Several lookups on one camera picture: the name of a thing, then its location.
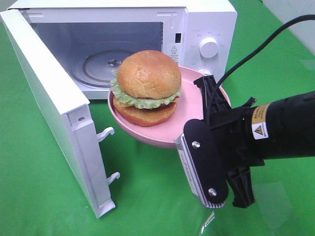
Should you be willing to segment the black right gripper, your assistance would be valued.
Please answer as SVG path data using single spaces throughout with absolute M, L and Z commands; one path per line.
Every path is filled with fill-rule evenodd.
M 210 126 L 226 179 L 234 193 L 233 206 L 255 203 L 251 170 L 264 160 L 255 145 L 266 140 L 266 106 L 231 108 L 213 75 L 193 81 L 201 92 L 203 121 Z

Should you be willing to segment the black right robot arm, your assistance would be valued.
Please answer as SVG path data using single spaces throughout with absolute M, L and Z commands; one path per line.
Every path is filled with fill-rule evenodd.
M 307 92 L 256 106 L 250 98 L 232 108 L 213 76 L 194 81 L 203 102 L 200 121 L 202 157 L 195 162 L 203 194 L 218 206 L 234 193 L 233 205 L 255 202 L 250 168 L 266 159 L 313 156 L 315 153 L 315 94 Z

